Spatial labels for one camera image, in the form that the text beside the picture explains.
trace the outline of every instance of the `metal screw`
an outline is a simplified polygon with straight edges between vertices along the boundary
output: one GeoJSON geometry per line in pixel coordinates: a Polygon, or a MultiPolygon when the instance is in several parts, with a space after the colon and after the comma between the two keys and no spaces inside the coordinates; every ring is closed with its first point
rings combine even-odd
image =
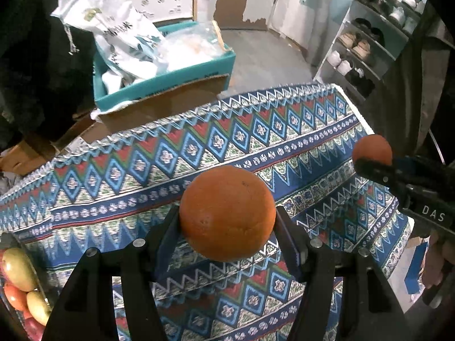
{"type": "Polygon", "coordinates": [[[316,249],[322,247],[322,241],[319,237],[315,237],[310,241],[310,245],[316,249]]]}
{"type": "Polygon", "coordinates": [[[94,256],[94,255],[97,254],[97,252],[98,252],[98,249],[96,247],[90,247],[90,248],[87,249],[86,255],[87,256],[94,256]]]}
{"type": "Polygon", "coordinates": [[[364,248],[364,247],[361,247],[361,248],[359,249],[359,254],[360,254],[361,256],[363,256],[364,258],[366,258],[366,257],[369,255],[369,251],[368,251],[368,249],[366,249],[366,248],[364,248]]]}
{"type": "Polygon", "coordinates": [[[145,245],[145,240],[143,238],[138,238],[133,241],[134,247],[142,247],[145,245]]]}

